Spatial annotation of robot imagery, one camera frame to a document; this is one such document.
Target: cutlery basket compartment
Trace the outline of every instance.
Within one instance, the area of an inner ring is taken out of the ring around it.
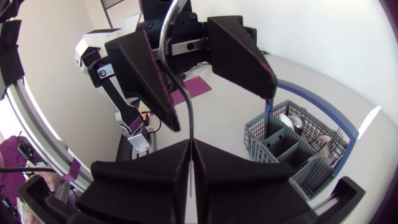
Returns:
[[[260,150],[263,148],[261,142],[283,128],[284,123],[280,122],[275,116],[268,116],[267,118],[265,113],[248,122],[244,129],[244,145],[250,158],[256,161]]]
[[[279,162],[287,162],[293,169],[303,163],[309,157],[317,152],[304,141],[298,141],[288,151],[280,155],[277,160]]]
[[[303,131],[300,137],[319,152],[323,147],[323,143],[314,141],[319,135],[326,134],[333,137],[336,131],[330,129],[327,125],[322,123],[319,119],[310,114],[305,108],[295,104],[290,100],[283,101],[272,109],[272,114],[278,117],[281,113],[290,117],[292,115],[298,116],[303,120]],[[347,148],[347,142],[341,140],[333,149],[330,150],[329,156],[325,159],[332,168],[335,168],[343,157]]]
[[[324,159],[314,159],[300,169],[290,183],[306,200],[319,194],[333,179],[333,168]]]

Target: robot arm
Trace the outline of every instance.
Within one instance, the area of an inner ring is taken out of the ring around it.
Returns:
[[[154,14],[154,4],[164,10]],[[169,6],[170,3],[145,1],[142,5],[146,17],[144,26],[139,26],[141,14],[136,14],[129,17],[121,29],[95,30],[85,34],[76,47],[76,64],[90,75],[94,86],[110,102],[122,133],[138,151],[148,147],[140,144],[148,138],[147,131],[137,125],[140,115],[135,108],[126,105],[121,95],[139,97],[170,129],[180,129],[172,100],[165,91],[169,87],[165,86],[164,79],[169,78],[170,72],[163,72],[164,65],[160,65],[160,30]],[[242,17],[212,17],[208,22],[198,22],[188,1],[173,30],[166,55],[175,73],[186,72],[197,63],[208,61],[216,74],[265,99],[273,98],[276,77],[256,47],[256,30],[243,27]],[[242,64],[247,64],[245,60],[251,62],[252,71],[249,73],[262,81],[263,85],[257,90],[251,86],[251,75],[244,78],[241,75]],[[109,80],[113,76],[116,76],[123,94],[118,93]],[[142,133],[144,138],[137,138],[134,133]]]

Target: person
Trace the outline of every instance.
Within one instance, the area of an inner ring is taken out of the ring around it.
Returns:
[[[27,160],[19,153],[18,145],[24,137],[22,136],[11,136],[7,140],[0,144],[0,168],[19,168],[25,167]],[[67,145],[60,141],[61,145],[67,149]],[[59,184],[61,183],[61,176],[53,172],[35,172],[35,175],[40,175],[46,181],[49,189],[54,192]],[[0,186],[2,188],[2,194],[6,194],[11,205],[15,207],[17,205],[17,197],[21,197],[17,190],[25,183],[25,177],[22,172],[15,173],[1,173],[0,172]],[[28,211],[28,223],[40,223],[32,214]]]

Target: screw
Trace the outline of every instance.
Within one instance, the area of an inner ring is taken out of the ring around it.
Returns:
[[[152,23],[147,22],[147,23],[145,24],[145,26],[146,26],[148,29],[150,29],[150,28],[152,28]]]
[[[106,72],[105,72],[105,70],[100,70],[99,71],[99,75],[101,76],[101,77],[105,77],[105,75],[106,75]]]
[[[14,39],[15,39],[14,32],[13,32],[13,31],[9,31],[9,32],[6,34],[5,44],[6,44],[7,46],[8,46],[8,45],[11,45],[11,44],[14,42]]]

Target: purple mat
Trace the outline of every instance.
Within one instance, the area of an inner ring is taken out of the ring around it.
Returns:
[[[191,98],[199,96],[211,90],[211,87],[201,78],[195,77],[184,82]],[[173,99],[173,105],[184,102],[184,97],[182,96],[180,90],[176,90],[170,94]]]

